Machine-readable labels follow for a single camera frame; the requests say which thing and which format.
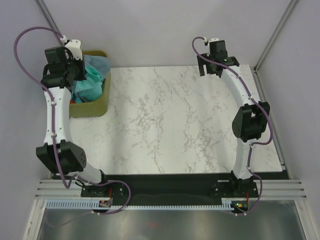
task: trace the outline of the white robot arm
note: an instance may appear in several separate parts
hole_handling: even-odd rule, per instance
[[[81,42],[68,40],[65,36],[61,40],[65,44],[64,47],[45,50],[48,64],[44,68],[41,83],[50,90],[54,101],[51,101],[51,96],[45,91],[47,128],[44,145],[36,148],[36,155],[52,173],[59,174],[53,149],[54,135],[63,174],[77,175],[89,182],[101,183],[103,172],[87,163],[85,151],[73,143],[70,133],[71,88],[74,81],[86,79]]]
[[[204,39],[204,42],[205,45],[209,45],[209,53],[201,54],[202,57],[228,66],[242,77],[237,59],[235,57],[228,57],[224,40],[212,38],[209,41]],[[255,147],[251,146],[251,144],[256,142],[266,130],[267,119],[248,96],[248,90],[251,95],[253,95],[252,91],[249,88],[245,89],[244,85],[233,72],[219,65],[208,63],[199,56],[197,60],[200,75],[205,75],[204,66],[206,66],[207,73],[218,75],[225,82],[235,99],[239,111],[232,122],[232,130],[237,137],[237,150],[235,165],[231,173],[236,180],[252,179],[252,173],[248,169],[249,151],[250,148],[254,151]],[[255,96],[254,98],[269,114],[269,104],[261,102],[259,96]]]

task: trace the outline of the olive green bin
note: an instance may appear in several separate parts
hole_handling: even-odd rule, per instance
[[[84,51],[84,55],[108,57],[103,51]],[[71,103],[69,115],[72,118],[100,117],[108,110],[111,73],[103,81],[102,95],[95,101]]]

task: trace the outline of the white marble table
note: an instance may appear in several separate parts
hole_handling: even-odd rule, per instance
[[[257,94],[249,66],[241,69]],[[107,113],[72,118],[70,129],[106,174],[226,173],[236,160],[237,111],[226,85],[199,77],[195,66],[113,68]],[[269,129],[261,140],[268,137]],[[273,142],[257,146],[253,159],[256,172],[282,170]]]

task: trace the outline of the gray wall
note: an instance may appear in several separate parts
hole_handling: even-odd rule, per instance
[[[301,0],[260,69],[284,155],[320,227],[320,1]]]
[[[84,50],[106,51],[113,67],[145,67],[195,65],[196,36],[225,40],[232,56],[254,65],[290,0],[44,2],[61,32],[80,39]]]
[[[48,172],[37,160],[36,147],[46,133],[43,91],[18,67],[14,58],[16,36],[26,28],[46,22],[33,0],[7,0],[0,7],[0,239],[19,240],[25,230],[33,198]],[[41,30],[22,38],[18,53],[22,63],[41,77],[44,49],[57,41]]]

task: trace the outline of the purple cable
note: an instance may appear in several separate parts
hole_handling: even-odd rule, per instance
[[[232,73],[236,76],[236,78],[238,78],[238,79],[240,80],[240,82],[242,83],[242,85],[243,85],[245,91],[247,92],[248,96],[250,97],[251,101],[262,111],[263,115],[265,116],[265,118],[266,118],[266,120],[267,120],[269,129],[270,129],[270,137],[269,137],[269,140],[268,140],[268,141],[266,141],[266,142],[258,142],[258,141],[255,141],[255,142],[251,143],[251,146],[250,146],[249,155],[248,155],[247,167],[248,167],[248,171],[249,171],[254,177],[256,177],[257,179],[259,179],[259,181],[260,181],[260,192],[259,192],[259,196],[258,196],[257,200],[255,201],[255,203],[253,204],[253,206],[252,206],[247,212],[245,212],[245,213],[238,213],[238,214],[237,214],[238,216],[239,216],[239,215],[240,215],[240,216],[243,216],[244,214],[247,214],[247,213],[251,212],[251,211],[256,207],[256,205],[257,205],[258,202],[260,201],[260,198],[261,198],[261,195],[262,195],[262,188],[263,188],[262,178],[261,178],[259,175],[255,174],[253,171],[251,171],[251,169],[249,169],[250,163],[251,163],[252,150],[253,150],[253,149],[252,149],[252,146],[253,146],[253,145],[268,145],[269,143],[271,143],[271,141],[272,141],[272,139],[273,139],[273,137],[274,137],[274,128],[273,128],[273,125],[272,125],[272,122],[271,122],[271,119],[270,119],[269,115],[268,115],[267,112],[264,110],[264,108],[263,108],[262,106],[260,106],[259,103],[256,102],[256,101],[253,99],[253,97],[252,97],[252,95],[251,95],[251,92],[249,91],[249,88],[248,88],[248,86],[246,85],[245,81],[242,79],[242,77],[239,76],[239,74],[238,74],[235,70],[233,70],[231,67],[229,67],[229,66],[227,66],[227,65],[224,65],[224,64],[222,64],[222,63],[216,62],[216,61],[211,61],[211,60],[209,60],[209,59],[201,56],[201,54],[200,54],[200,53],[197,51],[197,49],[195,48],[195,41],[196,41],[197,39],[201,39],[201,40],[203,40],[203,41],[205,40],[205,38],[202,37],[202,36],[197,36],[197,37],[195,37],[195,38],[192,40],[192,48],[193,48],[193,51],[195,52],[195,54],[196,54],[199,58],[205,60],[205,61],[208,62],[208,63],[211,63],[211,64],[214,64],[214,65],[223,67],[224,69],[227,69],[227,70],[229,70],[230,72],[232,72]]]

